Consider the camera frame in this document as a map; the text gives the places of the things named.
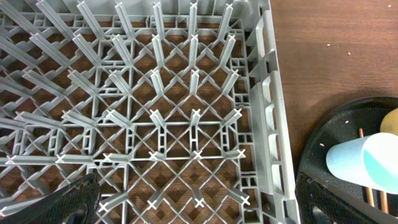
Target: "cup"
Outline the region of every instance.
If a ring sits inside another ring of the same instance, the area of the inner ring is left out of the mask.
[[[398,194],[398,136],[377,133],[333,146],[326,165],[337,178]]]

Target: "wood grain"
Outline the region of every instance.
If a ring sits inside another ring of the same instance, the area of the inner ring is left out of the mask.
[[[398,4],[283,0],[271,7],[297,168],[310,133],[331,110],[398,96]]]

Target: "gray plastic dish rack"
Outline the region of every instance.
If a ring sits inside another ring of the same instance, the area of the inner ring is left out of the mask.
[[[269,1],[0,0],[0,215],[300,223]]]

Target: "chopstick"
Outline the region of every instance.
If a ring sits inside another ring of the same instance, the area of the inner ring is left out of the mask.
[[[359,137],[363,138],[363,129],[362,128],[359,129]],[[370,206],[374,207],[372,188],[365,187],[365,189],[366,189],[366,197],[368,198],[368,204],[370,204]]]
[[[363,138],[362,128],[359,129],[359,137]],[[366,187],[366,197],[368,198],[368,203],[370,204],[370,206],[374,207],[372,188]],[[388,212],[387,193],[385,191],[380,191],[380,199],[381,199],[381,210],[388,214],[389,212]]]

